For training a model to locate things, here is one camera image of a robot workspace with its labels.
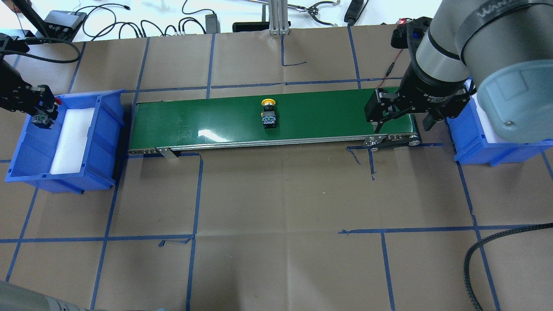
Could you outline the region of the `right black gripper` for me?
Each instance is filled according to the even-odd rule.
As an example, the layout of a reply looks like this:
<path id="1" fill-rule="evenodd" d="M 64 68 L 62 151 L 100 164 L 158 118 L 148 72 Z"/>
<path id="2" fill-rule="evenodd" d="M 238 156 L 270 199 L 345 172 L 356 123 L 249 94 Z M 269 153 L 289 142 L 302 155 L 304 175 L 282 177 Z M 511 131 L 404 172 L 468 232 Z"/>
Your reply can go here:
<path id="1" fill-rule="evenodd" d="M 396 91 L 375 88 L 365 105 L 365 120 L 381 133 L 385 123 L 407 114 L 424 114 L 423 130 L 430 131 L 445 118 L 457 117 L 469 101 L 467 78 L 441 81 L 409 65 Z"/>

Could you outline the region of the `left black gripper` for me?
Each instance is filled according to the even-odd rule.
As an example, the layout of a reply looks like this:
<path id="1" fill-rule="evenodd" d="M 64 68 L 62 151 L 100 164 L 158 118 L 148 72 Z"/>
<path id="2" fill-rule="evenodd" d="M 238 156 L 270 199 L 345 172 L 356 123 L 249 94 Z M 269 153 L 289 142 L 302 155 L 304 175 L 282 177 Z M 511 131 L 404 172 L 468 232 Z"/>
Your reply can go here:
<path id="1" fill-rule="evenodd" d="M 54 95 L 47 85 L 21 86 L 17 89 L 17 108 L 31 117 L 35 114 L 40 101 L 53 99 Z"/>

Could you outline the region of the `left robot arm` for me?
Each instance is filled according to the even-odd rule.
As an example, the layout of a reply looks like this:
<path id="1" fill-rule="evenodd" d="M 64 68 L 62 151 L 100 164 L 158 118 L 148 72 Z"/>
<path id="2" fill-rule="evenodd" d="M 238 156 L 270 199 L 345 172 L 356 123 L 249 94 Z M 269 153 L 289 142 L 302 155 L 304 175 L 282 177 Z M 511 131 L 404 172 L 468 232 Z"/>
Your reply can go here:
<path id="1" fill-rule="evenodd" d="M 29 45 L 18 37 L 0 35 L 0 105 L 1 108 L 30 115 L 31 123 L 49 129 L 58 117 L 59 100 L 47 85 L 33 86 L 24 81 L 20 73 L 4 60 L 4 55 L 12 51 L 27 53 Z"/>

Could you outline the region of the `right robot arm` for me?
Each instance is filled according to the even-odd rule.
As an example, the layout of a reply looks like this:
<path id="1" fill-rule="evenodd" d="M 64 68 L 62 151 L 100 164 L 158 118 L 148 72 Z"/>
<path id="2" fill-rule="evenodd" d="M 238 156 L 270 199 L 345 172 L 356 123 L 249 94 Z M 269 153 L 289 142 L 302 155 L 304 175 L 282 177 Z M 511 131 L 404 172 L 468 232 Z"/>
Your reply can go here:
<path id="1" fill-rule="evenodd" d="M 511 143 L 550 140 L 550 0 L 443 0 L 434 18 L 398 24 L 391 46 L 410 53 L 395 92 L 375 89 L 365 119 L 375 132 L 406 114 L 429 131 L 476 95 L 494 132 Z"/>

